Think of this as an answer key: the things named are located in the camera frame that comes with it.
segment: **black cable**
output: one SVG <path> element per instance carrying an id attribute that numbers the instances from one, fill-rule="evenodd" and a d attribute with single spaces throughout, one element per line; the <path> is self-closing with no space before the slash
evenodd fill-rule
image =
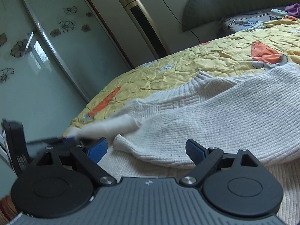
<path id="1" fill-rule="evenodd" d="M 199 41 L 199 44 L 200 44 L 201 42 L 200 42 L 198 36 L 197 36 L 193 31 L 191 31 L 190 29 L 188 29 L 185 25 L 183 25 L 183 24 L 176 18 L 176 16 L 175 16 L 174 13 L 172 12 L 172 10 L 171 10 L 171 9 L 169 8 L 169 6 L 166 4 L 165 0 L 163 0 L 163 2 L 164 2 L 165 5 L 167 6 L 167 8 L 170 10 L 170 12 L 173 14 L 174 18 L 175 18 L 175 19 L 176 19 L 183 27 L 185 27 L 185 28 L 186 28 L 187 30 L 189 30 L 194 36 L 197 37 L 197 39 L 198 39 L 198 41 Z"/>

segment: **tower heater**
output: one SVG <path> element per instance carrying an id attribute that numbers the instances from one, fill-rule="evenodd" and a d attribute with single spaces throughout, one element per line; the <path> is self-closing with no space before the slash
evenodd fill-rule
<path id="1" fill-rule="evenodd" d="M 155 59 L 170 55 L 169 48 L 160 35 L 154 21 L 140 0 L 119 0 L 129 17 L 143 36 Z"/>

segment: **silver bolt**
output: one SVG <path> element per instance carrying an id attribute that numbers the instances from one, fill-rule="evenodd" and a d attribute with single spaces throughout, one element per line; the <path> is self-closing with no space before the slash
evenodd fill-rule
<path id="1" fill-rule="evenodd" d="M 104 185 L 111 185 L 115 180 L 112 177 L 102 177 L 99 181 Z"/>
<path id="2" fill-rule="evenodd" d="M 181 182 L 186 185 L 192 185 L 197 182 L 197 180 L 194 177 L 186 176 L 181 178 Z"/>

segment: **black circular housing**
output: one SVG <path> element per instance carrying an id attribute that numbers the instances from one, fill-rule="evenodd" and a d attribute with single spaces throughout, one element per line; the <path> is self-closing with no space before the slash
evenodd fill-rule
<path id="1" fill-rule="evenodd" d="M 208 177 L 205 198 L 217 209 L 238 217 L 263 217 L 278 212 L 283 198 L 280 183 L 264 168 L 239 166 Z"/>
<path id="2" fill-rule="evenodd" d="M 17 210 L 37 218 L 72 214 L 92 195 L 93 185 L 85 175 L 57 165 L 29 167 L 11 188 Z"/>

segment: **white sweater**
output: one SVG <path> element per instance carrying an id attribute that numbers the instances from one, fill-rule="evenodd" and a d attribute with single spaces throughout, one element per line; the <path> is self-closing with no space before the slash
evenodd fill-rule
<path id="1" fill-rule="evenodd" d="M 185 153 L 188 138 L 225 153 L 247 148 L 283 186 L 279 217 L 287 224 L 299 221 L 300 71 L 295 64 L 234 78 L 199 72 L 178 88 L 130 101 L 113 117 L 77 133 L 102 137 L 103 126 L 111 126 L 107 137 L 118 134 L 116 151 L 110 149 L 99 162 L 113 176 L 179 178 L 193 167 Z"/>

